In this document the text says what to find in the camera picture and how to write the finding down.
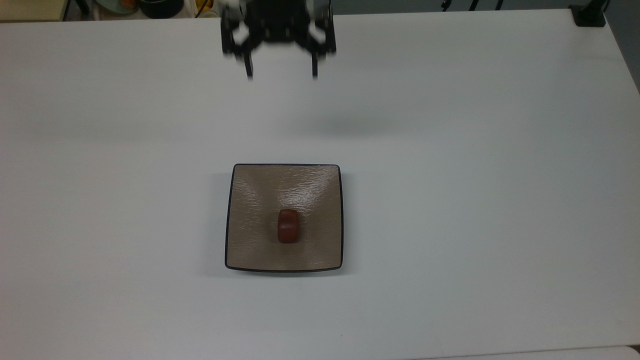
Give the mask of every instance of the dark plate edge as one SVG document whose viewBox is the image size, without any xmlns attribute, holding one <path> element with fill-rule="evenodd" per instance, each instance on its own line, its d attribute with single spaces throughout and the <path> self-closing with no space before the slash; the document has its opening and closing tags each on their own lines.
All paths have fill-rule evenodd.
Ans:
<svg viewBox="0 0 640 360">
<path fill-rule="evenodd" d="M 231 216 L 231 194 L 234 191 L 234 178 L 236 176 L 236 167 L 237 166 L 255 166 L 255 165 L 281 165 L 281 166 L 303 166 L 303 167 L 337 167 L 338 168 L 338 185 L 340 187 L 340 265 L 334 268 L 322 268 L 322 269 L 313 269 L 313 270 L 261 270 L 261 269 L 252 269 L 252 268 L 239 268 L 235 266 L 230 266 L 227 263 L 227 254 L 228 254 L 228 246 L 229 246 L 229 218 Z M 280 163 L 265 163 L 265 164 L 249 164 L 249 163 L 238 163 L 234 165 L 234 170 L 231 173 L 231 185 L 229 188 L 229 202 L 227 204 L 227 226 L 225 230 L 225 267 L 231 270 L 240 270 L 240 271 L 248 271 L 248 272 L 273 272 L 273 273 L 296 273 L 296 272 L 321 272 L 321 271 L 329 271 L 329 270 L 337 270 L 342 267 L 342 262 L 344 260 L 344 204 L 342 200 L 342 171 L 340 167 L 336 164 L 280 164 Z"/>
</svg>

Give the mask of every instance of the black bowl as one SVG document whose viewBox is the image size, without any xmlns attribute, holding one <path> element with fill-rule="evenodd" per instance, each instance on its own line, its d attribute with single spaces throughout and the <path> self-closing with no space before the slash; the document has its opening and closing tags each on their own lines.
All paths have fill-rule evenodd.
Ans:
<svg viewBox="0 0 640 360">
<path fill-rule="evenodd" d="M 184 6 L 184 0 L 138 0 L 140 10 L 151 19 L 169 19 Z"/>
</svg>

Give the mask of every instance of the square plate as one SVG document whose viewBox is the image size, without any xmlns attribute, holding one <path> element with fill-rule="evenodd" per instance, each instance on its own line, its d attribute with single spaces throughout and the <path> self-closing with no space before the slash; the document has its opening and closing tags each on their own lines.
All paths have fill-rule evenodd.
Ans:
<svg viewBox="0 0 640 360">
<path fill-rule="evenodd" d="M 278 241 L 278 214 L 298 212 L 295 243 Z M 342 266 L 342 181 L 338 165 L 237 164 L 231 179 L 225 265 L 258 272 Z"/>
</svg>

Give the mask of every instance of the black clamp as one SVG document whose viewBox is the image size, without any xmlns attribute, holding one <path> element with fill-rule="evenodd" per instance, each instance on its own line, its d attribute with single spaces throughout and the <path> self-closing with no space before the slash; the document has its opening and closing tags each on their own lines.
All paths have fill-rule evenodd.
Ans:
<svg viewBox="0 0 640 360">
<path fill-rule="evenodd" d="M 251 53 L 261 43 L 287 44 L 295 42 L 311 54 L 312 74 L 318 73 L 318 59 L 327 54 L 335 54 L 335 32 L 331 3 L 314 14 L 314 25 L 324 32 L 325 40 L 320 43 L 309 31 L 312 18 L 305 0 L 253 0 L 246 4 L 246 11 L 228 6 L 221 14 L 222 51 L 243 60 L 246 75 L 253 77 Z M 233 32 L 241 21 L 247 26 L 249 35 L 237 44 Z"/>
</svg>

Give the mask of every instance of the white tabletop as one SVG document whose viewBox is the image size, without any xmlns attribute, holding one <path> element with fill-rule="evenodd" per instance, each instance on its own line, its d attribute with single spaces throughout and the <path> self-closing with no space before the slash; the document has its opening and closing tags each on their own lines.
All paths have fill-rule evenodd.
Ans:
<svg viewBox="0 0 640 360">
<path fill-rule="evenodd" d="M 640 97 L 569 10 L 0 25 L 0 348 L 411 359 L 640 343 Z M 344 266 L 225 268 L 235 163 L 336 163 Z"/>
</svg>

